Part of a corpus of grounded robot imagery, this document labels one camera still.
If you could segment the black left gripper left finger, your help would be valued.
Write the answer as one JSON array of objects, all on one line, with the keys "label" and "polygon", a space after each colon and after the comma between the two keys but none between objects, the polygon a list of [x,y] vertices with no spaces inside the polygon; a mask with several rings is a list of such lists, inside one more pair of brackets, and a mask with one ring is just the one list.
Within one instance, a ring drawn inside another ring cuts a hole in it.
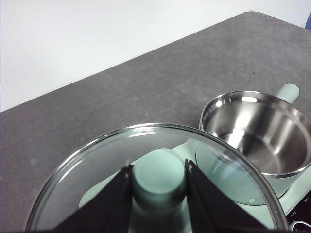
[{"label": "black left gripper left finger", "polygon": [[123,167],[89,202],[53,229],[54,233],[126,233],[132,209],[133,166]]}]

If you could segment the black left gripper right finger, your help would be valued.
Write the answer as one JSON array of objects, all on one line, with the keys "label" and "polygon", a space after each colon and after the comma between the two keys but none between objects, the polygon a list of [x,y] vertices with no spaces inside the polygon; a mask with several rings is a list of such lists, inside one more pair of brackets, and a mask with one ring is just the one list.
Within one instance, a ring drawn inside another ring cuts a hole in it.
[{"label": "black left gripper right finger", "polygon": [[266,233],[268,228],[226,196],[191,160],[186,195],[194,233]]}]

